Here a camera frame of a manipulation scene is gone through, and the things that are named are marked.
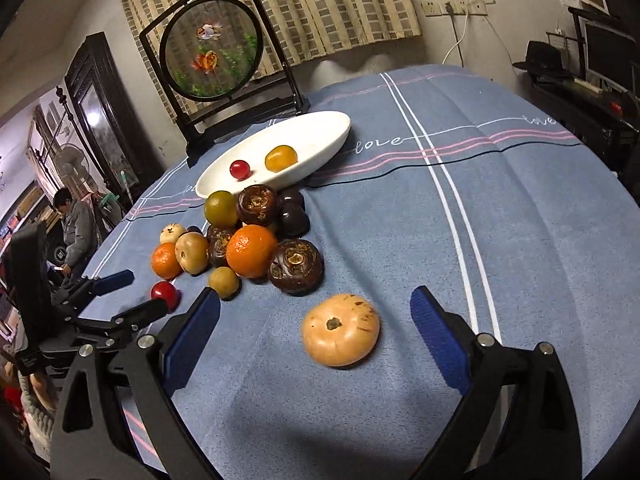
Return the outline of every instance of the white oval dish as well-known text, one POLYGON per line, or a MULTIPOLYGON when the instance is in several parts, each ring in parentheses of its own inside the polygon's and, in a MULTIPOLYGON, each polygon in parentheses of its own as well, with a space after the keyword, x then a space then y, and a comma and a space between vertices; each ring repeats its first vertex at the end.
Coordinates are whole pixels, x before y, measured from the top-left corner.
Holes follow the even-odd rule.
POLYGON ((313 112, 268 126, 214 160, 200 175, 196 194, 201 198, 219 190, 238 194, 253 184, 266 184, 275 190, 293 186, 338 153, 350 127, 349 116, 342 112, 313 112), (264 157, 281 144, 296 150, 298 161, 285 170, 271 173, 264 167, 264 157), (235 160, 249 163, 252 173, 247 179, 236 180, 229 173, 235 160))

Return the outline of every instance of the red object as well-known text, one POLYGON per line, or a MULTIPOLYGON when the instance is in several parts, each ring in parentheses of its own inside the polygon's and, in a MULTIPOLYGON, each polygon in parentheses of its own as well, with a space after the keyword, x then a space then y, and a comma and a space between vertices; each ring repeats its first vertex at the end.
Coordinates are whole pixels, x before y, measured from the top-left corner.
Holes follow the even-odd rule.
POLYGON ((244 180, 251 175, 251 168, 249 167, 248 162, 245 162, 244 160, 235 160, 229 167, 229 173, 231 173, 233 178, 244 180))
POLYGON ((620 104, 619 104, 619 103, 617 103, 617 102, 615 102, 615 101, 612 101, 612 102, 611 102, 611 108, 613 108, 613 111, 614 111, 615 113, 617 113, 619 116, 623 115, 623 113, 622 113, 622 106, 620 106, 620 104))
POLYGON ((180 292, 169 282, 157 282, 151 288, 151 299, 165 300, 169 306, 169 312, 173 312, 180 303, 180 292))
POLYGON ((22 401, 20 400, 20 395, 22 391, 17 388, 5 388, 4 389, 4 400, 10 406, 13 406, 18 412, 22 412, 22 401))

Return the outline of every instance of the goldfish embroidery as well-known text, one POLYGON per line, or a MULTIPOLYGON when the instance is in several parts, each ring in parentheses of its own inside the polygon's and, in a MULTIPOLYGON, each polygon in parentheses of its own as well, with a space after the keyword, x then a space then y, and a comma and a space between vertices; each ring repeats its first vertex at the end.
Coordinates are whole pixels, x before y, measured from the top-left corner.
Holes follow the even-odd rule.
POLYGON ((218 40, 222 36, 222 25, 220 23, 205 23, 197 31, 201 40, 218 40))
POLYGON ((205 74, 208 74, 215 69, 218 64, 218 56, 213 50, 209 50, 206 54, 198 54, 196 58, 191 62, 191 66, 196 70, 202 70, 205 74))

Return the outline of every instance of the electrical outlet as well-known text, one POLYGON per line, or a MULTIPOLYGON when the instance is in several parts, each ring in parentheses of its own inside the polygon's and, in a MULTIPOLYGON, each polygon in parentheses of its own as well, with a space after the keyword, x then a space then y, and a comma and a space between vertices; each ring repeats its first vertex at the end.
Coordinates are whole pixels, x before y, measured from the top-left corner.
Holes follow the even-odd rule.
POLYGON ((460 10, 460 14, 468 14, 469 0, 455 0, 456 8, 460 10))
POLYGON ((440 12, 443 16, 447 16, 449 14, 449 11, 447 10, 448 6, 451 6, 454 14, 456 13, 456 6, 453 3, 453 0, 445 0, 443 2, 440 2, 440 12))
POLYGON ((487 16, 486 4, 482 0, 474 0, 469 3, 469 14, 472 16, 487 16))
POLYGON ((440 10, 440 2, 437 0, 424 0, 420 2, 422 6, 422 12, 425 16, 442 16, 440 10))

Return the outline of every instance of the black hat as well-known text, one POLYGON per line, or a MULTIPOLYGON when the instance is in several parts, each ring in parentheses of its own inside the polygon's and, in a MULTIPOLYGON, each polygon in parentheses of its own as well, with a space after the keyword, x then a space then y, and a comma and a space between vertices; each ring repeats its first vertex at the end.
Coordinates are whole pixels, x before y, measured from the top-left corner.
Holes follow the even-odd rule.
POLYGON ((526 59, 526 61, 514 63, 513 66, 535 76, 574 78, 571 72, 562 67, 560 51, 543 41, 529 41, 526 59))

